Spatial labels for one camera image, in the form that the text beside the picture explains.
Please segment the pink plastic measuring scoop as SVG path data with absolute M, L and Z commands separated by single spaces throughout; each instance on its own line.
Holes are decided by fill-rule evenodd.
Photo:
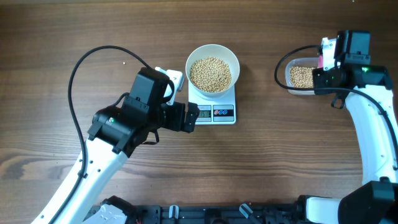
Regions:
M 318 68 L 323 68 L 323 55 L 318 57 Z

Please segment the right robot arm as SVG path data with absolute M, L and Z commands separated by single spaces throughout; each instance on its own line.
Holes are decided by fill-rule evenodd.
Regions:
M 386 67 L 371 65 L 368 31 L 341 30 L 322 43 L 323 65 L 312 72 L 316 95 L 335 94 L 353 120 L 363 184 L 342 199 L 307 196 L 309 223 L 397 223 L 397 121 Z

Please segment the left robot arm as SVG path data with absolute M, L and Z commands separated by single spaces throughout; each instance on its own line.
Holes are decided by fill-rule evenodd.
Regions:
M 184 75 L 159 67 L 142 68 L 131 91 L 93 117 L 88 138 L 61 186 L 34 223 L 82 223 L 112 176 L 135 148 L 147 144 L 149 133 L 159 128 L 190 133 L 198 106 L 175 102 Z

